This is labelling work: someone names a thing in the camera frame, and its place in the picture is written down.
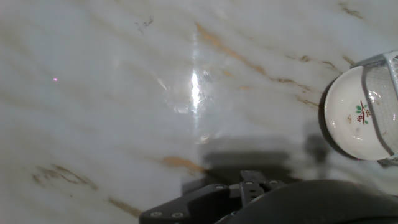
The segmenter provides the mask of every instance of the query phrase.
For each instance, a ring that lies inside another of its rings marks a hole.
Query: white marble countertop
[[[0,0],[0,222],[138,223],[214,163],[319,178],[318,105],[398,49],[396,0]],[[261,152],[258,159],[206,160]],[[334,150],[323,176],[398,194]]]

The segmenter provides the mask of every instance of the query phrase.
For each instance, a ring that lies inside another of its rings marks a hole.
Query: screw
[[[162,212],[152,212],[150,215],[151,215],[152,217],[159,217],[159,216],[162,215]]]
[[[184,214],[181,212],[176,212],[176,213],[173,213],[173,215],[172,215],[173,218],[181,218],[183,216],[184,216]]]

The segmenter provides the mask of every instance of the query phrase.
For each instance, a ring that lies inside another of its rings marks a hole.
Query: mesh cover
[[[398,99],[387,64],[365,67],[363,84],[377,135],[392,152],[398,153]]]

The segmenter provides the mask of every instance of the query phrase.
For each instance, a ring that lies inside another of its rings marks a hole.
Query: white bowl
[[[355,67],[338,77],[325,101],[326,126],[342,150],[358,159],[390,157],[377,138],[372,115],[364,94],[363,67]]]

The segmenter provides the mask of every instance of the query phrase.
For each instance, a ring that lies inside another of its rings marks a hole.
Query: floral pattern
[[[362,104],[362,100],[361,100],[361,105],[356,105],[356,113],[359,113],[360,115],[357,117],[357,121],[358,122],[362,122],[363,125],[365,124],[369,124],[368,121],[366,121],[366,118],[369,117],[371,115],[371,112],[369,111],[369,109],[366,109],[368,107],[368,105],[363,105]]]

